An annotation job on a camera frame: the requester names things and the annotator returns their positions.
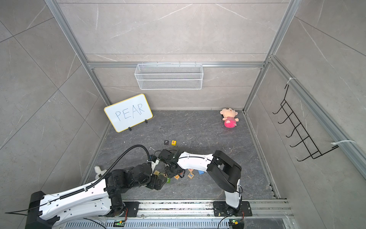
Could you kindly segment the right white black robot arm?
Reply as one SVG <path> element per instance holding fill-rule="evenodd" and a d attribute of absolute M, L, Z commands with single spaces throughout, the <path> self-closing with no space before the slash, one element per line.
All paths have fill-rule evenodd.
<path fill-rule="evenodd" d="M 185 151 L 173 153 L 162 150 L 157 159 L 165 164 L 165 174 L 168 178 L 184 177 L 186 170 L 206 172 L 214 182 L 225 192 L 226 202 L 224 214 L 234 216 L 241 212 L 240 185 L 242 168 L 224 152 L 217 150 L 213 154 L 198 155 Z"/>

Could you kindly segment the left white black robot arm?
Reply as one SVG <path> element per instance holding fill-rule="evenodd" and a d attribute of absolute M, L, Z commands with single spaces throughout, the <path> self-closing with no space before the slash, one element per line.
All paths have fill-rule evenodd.
<path fill-rule="evenodd" d="M 135 187 L 160 190 L 167 182 L 163 175 L 154 174 L 156 161 L 154 155 L 149 155 L 146 163 L 126 169 L 114 169 L 114 162 L 95 181 L 54 194 L 35 192 L 27 209 L 12 213 L 27 217 L 27 229 L 51 229 L 94 216 L 120 216 L 126 208 L 122 194 Z"/>

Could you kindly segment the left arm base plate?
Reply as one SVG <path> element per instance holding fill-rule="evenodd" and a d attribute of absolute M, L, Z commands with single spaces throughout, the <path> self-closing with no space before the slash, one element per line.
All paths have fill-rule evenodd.
<path fill-rule="evenodd" d="M 121 204 L 112 204 L 111 211 L 107 217 L 136 217 L 139 210 L 140 202 L 128 201 Z"/>

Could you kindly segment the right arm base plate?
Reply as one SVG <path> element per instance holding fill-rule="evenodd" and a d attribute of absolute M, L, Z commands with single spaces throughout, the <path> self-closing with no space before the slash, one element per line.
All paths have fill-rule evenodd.
<path fill-rule="evenodd" d="M 213 211 L 216 217 L 226 217 L 226 216 L 245 216 L 251 217 L 252 210 L 250 203 L 248 201 L 241 201 L 239 207 L 230 207 L 225 201 L 214 201 Z"/>

